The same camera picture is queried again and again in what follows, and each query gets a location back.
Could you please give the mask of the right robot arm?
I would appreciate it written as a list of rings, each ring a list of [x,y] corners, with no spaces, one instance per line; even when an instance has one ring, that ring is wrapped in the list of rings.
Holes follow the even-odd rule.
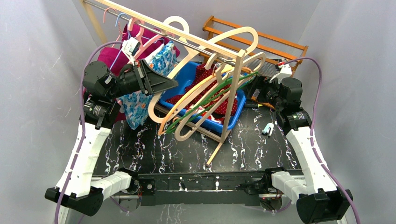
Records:
[[[296,153],[305,182],[283,168],[268,168],[263,178],[252,186],[269,193],[281,191],[296,205],[305,224],[330,221],[346,224],[345,213],[351,206],[352,193],[343,190],[327,173],[327,164],[312,129],[313,122],[301,107],[302,93],[302,83],[292,77],[254,79],[249,97],[275,108],[277,123]]]

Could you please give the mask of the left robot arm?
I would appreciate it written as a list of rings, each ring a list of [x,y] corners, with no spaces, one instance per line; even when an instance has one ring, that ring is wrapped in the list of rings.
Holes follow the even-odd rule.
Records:
[[[150,96],[178,86],[178,82],[154,71],[141,59],[125,65],[118,76],[102,61],[89,63],[83,71],[83,113],[67,168],[45,198],[87,216],[95,215],[104,200],[142,187],[138,174],[126,168],[98,181],[92,175],[100,151],[111,133],[120,110],[117,98],[142,91]]]

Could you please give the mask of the cream wooden hanger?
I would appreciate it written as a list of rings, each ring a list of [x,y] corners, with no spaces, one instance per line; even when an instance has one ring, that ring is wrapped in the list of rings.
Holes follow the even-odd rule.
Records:
[[[259,65],[253,70],[253,72],[258,71],[262,65],[264,64],[265,60],[266,60],[266,54],[264,52],[260,52],[257,53],[253,56],[251,56],[250,58],[246,59],[243,64],[246,63],[250,63],[251,61],[254,61],[256,59],[260,59],[260,63]],[[236,86],[236,90],[241,89],[243,86],[251,83],[253,81],[253,78],[248,78],[248,79],[244,79],[242,81],[238,82],[238,85]],[[220,91],[218,91],[216,94],[218,94],[219,92],[225,90],[225,88],[222,88]],[[200,115],[200,120],[198,120],[196,123],[193,124],[193,127],[191,128],[191,133],[193,133],[194,131],[198,130],[200,128],[200,126],[206,121],[206,119],[216,110],[216,108],[218,106],[220,106],[220,104],[225,101],[227,98],[229,98],[230,96],[230,91],[231,91],[231,87],[230,90],[227,91],[224,95],[218,97],[217,99],[215,99],[214,101],[210,102],[209,104],[200,106],[197,110],[194,111],[194,113],[190,114],[189,116],[187,116],[186,118],[184,118],[181,122],[179,122],[176,126],[176,130],[173,133],[177,133],[181,128],[183,128],[183,126],[185,126],[187,123],[190,123],[192,121],[190,121],[191,118],[193,118],[196,114],[203,112]]]
[[[234,68],[233,70],[233,81],[231,84],[231,91],[230,91],[230,96],[228,100],[228,105],[231,106],[233,102],[233,98],[236,94],[236,79],[239,78],[241,69],[243,66],[246,64],[243,64],[243,62],[246,60],[245,54],[251,53],[254,49],[256,49],[258,45],[258,33],[257,31],[252,28],[252,27],[241,27],[241,28],[236,28],[233,30],[226,31],[222,34],[219,34],[215,37],[213,37],[210,40],[204,40],[200,37],[197,37],[195,35],[190,34],[189,32],[189,25],[186,22],[185,19],[183,19],[180,16],[171,16],[167,19],[165,19],[163,22],[160,22],[158,20],[155,20],[153,18],[150,18],[148,16],[135,16],[136,18],[154,25],[155,27],[159,28],[162,31],[162,34],[164,35],[165,33],[172,33],[175,35],[179,36],[179,40],[181,41],[182,44],[185,45],[185,48],[188,51],[188,55],[184,57],[180,63],[169,73],[168,78],[174,78],[174,76],[192,59],[194,58],[199,52],[202,52],[205,49],[210,49],[214,52],[214,55],[211,56],[206,63],[207,68],[209,69],[216,59],[220,59],[220,56],[227,56],[231,58],[232,60],[230,61],[229,66],[224,66],[221,65],[218,70],[215,71],[216,73],[216,80],[218,81],[218,84],[220,84],[220,74],[221,71],[225,68]],[[217,44],[217,42],[231,37],[236,34],[240,33],[250,33],[253,37],[253,42],[250,44],[250,46],[247,49],[241,49],[238,53],[226,49],[224,47],[221,47]]]

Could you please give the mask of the green velvet hanger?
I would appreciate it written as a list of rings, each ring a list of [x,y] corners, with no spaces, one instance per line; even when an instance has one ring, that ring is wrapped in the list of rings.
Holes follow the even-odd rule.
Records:
[[[254,76],[256,76],[256,75],[258,75],[258,72],[257,72],[257,71],[251,72],[251,73],[249,73],[249,74],[247,74],[247,75],[244,75],[244,76],[240,77],[240,78],[239,78],[239,81],[242,81],[242,80],[244,80],[244,79],[248,79],[248,78],[254,77]],[[224,95],[227,91],[230,90],[230,87],[227,88],[227,89],[225,89],[225,90],[223,90],[223,91],[221,91],[221,92],[219,92],[218,94],[216,94],[216,93],[217,93],[218,91],[220,91],[224,86],[226,86],[226,85],[228,85],[228,84],[231,84],[232,80],[233,80],[233,77],[230,77],[230,78],[226,79],[226,81],[224,81],[223,83],[221,83],[221,84],[219,84],[218,86],[216,86],[214,90],[212,90],[211,92],[209,92],[209,96],[207,96],[207,97],[205,97],[205,98],[202,99],[203,101],[202,101],[201,103],[197,103],[197,105],[195,105],[192,109],[187,110],[186,113],[185,113],[182,117],[180,117],[180,118],[176,119],[175,121],[173,121],[173,123],[172,123],[165,131],[163,131],[161,134],[163,134],[163,133],[172,133],[172,132],[174,132],[174,131],[176,130],[177,124],[178,124],[179,122],[181,122],[184,118],[186,118],[187,116],[189,116],[190,114],[194,113],[194,111],[197,110],[200,106],[209,104],[210,102],[214,101],[214,100],[217,99],[218,97]],[[200,112],[200,113],[196,114],[193,118],[190,119],[190,121],[194,120],[197,116],[200,116],[202,113],[203,113],[203,112]]]

